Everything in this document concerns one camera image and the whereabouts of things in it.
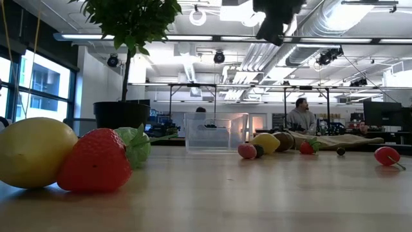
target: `transparent container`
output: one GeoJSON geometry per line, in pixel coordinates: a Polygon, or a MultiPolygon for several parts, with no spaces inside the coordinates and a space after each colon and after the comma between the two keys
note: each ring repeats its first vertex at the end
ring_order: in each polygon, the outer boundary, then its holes
{"type": "Polygon", "coordinates": [[[186,150],[237,153],[246,140],[247,113],[185,113],[186,150]]]}

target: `glass window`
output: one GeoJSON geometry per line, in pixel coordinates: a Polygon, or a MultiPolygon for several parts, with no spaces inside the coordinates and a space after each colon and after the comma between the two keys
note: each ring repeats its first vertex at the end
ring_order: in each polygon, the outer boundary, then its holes
{"type": "MultiPolygon", "coordinates": [[[[27,50],[26,54],[21,57],[19,85],[67,99],[70,70],[40,55],[36,54],[34,57],[34,53],[27,50]]],[[[33,107],[41,108],[40,104],[43,103],[35,98],[31,104],[33,107]]]]}
{"type": "Polygon", "coordinates": [[[0,57],[0,79],[3,82],[10,81],[10,64],[11,62],[8,59],[0,57]]]}
{"type": "Polygon", "coordinates": [[[25,118],[24,109],[27,109],[27,119],[32,117],[47,117],[63,121],[67,117],[67,102],[49,99],[20,92],[21,101],[18,100],[16,107],[16,122],[25,118]]]}
{"type": "Polygon", "coordinates": [[[6,117],[6,107],[7,107],[7,88],[1,88],[0,90],[0,116],[6,117]]]}

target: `lemon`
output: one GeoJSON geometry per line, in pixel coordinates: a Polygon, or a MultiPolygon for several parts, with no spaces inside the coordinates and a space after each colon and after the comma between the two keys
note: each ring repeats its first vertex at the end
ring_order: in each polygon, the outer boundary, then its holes
{"type": "Polygon", "coordinates": [[[0,133],[0,180],[26,189],[53,184],[77,139],[69,126],[54,119],[11,124],[0,133]]]}
{"type": "Polygon", "coordinates": [[[269,133],[260,133],[259,135],[256,135],[250,143],[262,146],[265,154],[272,154],[281,144],[279,139],[269,133]]]}

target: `desk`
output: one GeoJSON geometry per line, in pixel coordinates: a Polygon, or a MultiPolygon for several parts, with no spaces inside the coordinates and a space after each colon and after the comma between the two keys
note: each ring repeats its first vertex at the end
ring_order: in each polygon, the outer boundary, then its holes
{"type": "Polygon", "coordinates": [[[242,160],[154,147],[112,194],[0,184],[0,231],[410,231],[412,159],[402,163],[407,171],[379,166],[372,153],[242,160]]]}

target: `stem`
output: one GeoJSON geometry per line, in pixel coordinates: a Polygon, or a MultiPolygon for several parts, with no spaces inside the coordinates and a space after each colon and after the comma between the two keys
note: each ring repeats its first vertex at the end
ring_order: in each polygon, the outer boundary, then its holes
{"type": "Polygon", "coordinates": [[[122,102],[126,102],[127,81],[129,80],[130,60],[131,60],[130,50],[127,49],[126,70],[124,71],[123,87],[122,87],[122,102]]]}
{"type": "Polygon", "coordinates": [[[406,168],[403,165],[399,164],[396,160],[392,159],[392,157],[388,156],[388,158],[390,160],[392,160],[393,162],[395,162],[395,164],[397,164],[399,167],[401,167],[404,171],[406,170],[406,168]]]}

